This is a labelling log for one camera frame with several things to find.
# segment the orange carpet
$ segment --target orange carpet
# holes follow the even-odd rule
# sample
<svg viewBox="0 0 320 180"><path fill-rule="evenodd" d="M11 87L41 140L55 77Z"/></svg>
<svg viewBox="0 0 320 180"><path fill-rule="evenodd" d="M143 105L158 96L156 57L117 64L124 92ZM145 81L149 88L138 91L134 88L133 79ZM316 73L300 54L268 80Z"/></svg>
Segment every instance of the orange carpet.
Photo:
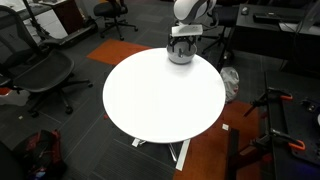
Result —
<svg viewBox="0 0 320 180"><path fill-rule="evenodd" d="M240 132L239 149L259 133L258 111L254 110L247 118L243 114L249 104L232 102L227 104L215 124L201 135L190 141L183 170L176 170L174 180L223 180L225 178L226 157L229 131L222 124L238 129ZM237 179L260 179L259 163L238 170Z"/></svg>
<svg viewBox="0 0 320 180"><path fill-rule="evenodd" d="M104 62L107 64L117 65L125 58L137 52L151 49L147 46L108 39L101 44L97 49L92 51L87 58Z"/></svg>

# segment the cable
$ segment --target cable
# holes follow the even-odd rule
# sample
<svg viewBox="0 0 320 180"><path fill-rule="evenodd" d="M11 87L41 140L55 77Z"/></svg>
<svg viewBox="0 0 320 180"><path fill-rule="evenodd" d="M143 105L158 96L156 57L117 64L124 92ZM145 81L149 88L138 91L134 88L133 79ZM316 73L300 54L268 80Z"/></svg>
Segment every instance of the cable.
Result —
<svg viewBox="0 0 320 180"><path fill-rule="evenodd" d="M294 30L294 29L292 29L291 27L289 27L286 22L282 21L282 19L280 19L280 22L281 22L282 24L284 24L284 25L285 25L288 29L290 29L292 32L294 32L294 33L296 32L296 30Z"/></svg>
<svg viewBox="0 0 320 180"><path fill-rule="evenodd" d="M281 63L281 65L280 65L280 68L279 68L279 71L281 71L281 69L283 68L283 65L284 65L284 59L282 59L282 63Z"/></svg>
<svg viewBox="0 0 320 180"><path fill-rule="evenodd" d="M214 17L215 17L215 20L216 20L215 25L214 25L213 27L209 27L209 26L207 26L207 25L203 25L203 24L202 24L203 26L205 26L206 28L208 28L208 29L204 29L203 31L209 31L209 30L212 30L212 29L215 29L215 28L218 27L218 25L219 25L219 15L218 15L218 13L217 13L215 10L212 10L212 15L211 15L211 14L208 14L208 16L209 16L209 17L212 17L213 14L214 14Z"/></svg>

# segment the chair armrest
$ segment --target chair armrest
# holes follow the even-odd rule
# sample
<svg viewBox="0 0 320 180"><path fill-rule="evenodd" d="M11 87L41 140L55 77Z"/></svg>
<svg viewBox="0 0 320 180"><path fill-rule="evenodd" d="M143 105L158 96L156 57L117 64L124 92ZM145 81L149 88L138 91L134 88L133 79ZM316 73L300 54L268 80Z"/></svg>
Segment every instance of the chair armrest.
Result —
<svg viewBox="0 0 320 180"><path fill-rule="evenodd" d="M7 87L10 84L12 79L0 76L0 87Z"/></svg>

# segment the table top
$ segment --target table top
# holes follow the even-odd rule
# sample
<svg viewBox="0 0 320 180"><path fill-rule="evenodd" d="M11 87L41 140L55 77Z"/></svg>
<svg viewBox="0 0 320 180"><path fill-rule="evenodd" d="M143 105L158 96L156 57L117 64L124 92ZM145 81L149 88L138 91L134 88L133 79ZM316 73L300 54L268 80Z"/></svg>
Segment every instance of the table top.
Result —
<svg viewBox="0 0 320 180"><path fill-rule="evenodd" d="M220 116L225 88L220 74L198 55L177 65L165 48L145 50L108 76L103 103L113 123L148 142L174 143L199 135Z"/></svg>
<svg viewBox="0 0 320 180"><path fill-rule="evenodd" d="M319 99L320 97L320 80L294 74L266 72L266 86L283 89L293 94L305 94L310 98ZM268 111L270 127L288 133L282 105L269 102ZM272 141L274 171L277 179L319 179L320 166L294 157L285 147L287 145L280 141Z"/></svg>

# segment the cabinet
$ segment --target cabinet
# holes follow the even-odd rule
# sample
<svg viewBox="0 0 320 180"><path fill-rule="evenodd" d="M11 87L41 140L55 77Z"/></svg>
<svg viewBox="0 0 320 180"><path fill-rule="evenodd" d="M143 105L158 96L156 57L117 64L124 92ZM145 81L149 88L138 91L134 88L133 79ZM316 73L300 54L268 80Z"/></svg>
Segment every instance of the cabinet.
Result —
<svg viewBox="0 0 320 180"><path fill-rule="evenodd" d="M50 33L50 36L61 39L68 35L53 10L36 15L35 18L40 26ZM26 19L23 22L35 42L39 43L41 39L38 36L36 29L31 25L30 19Z"/></svg>
<svg viewBox="0 0 320 180"><path fill-rule="evenodd" d="M60 0L57 3L42 2L42 4L49 5L54 10L68 34L83 27L83 18L75 0Z"/></svg>

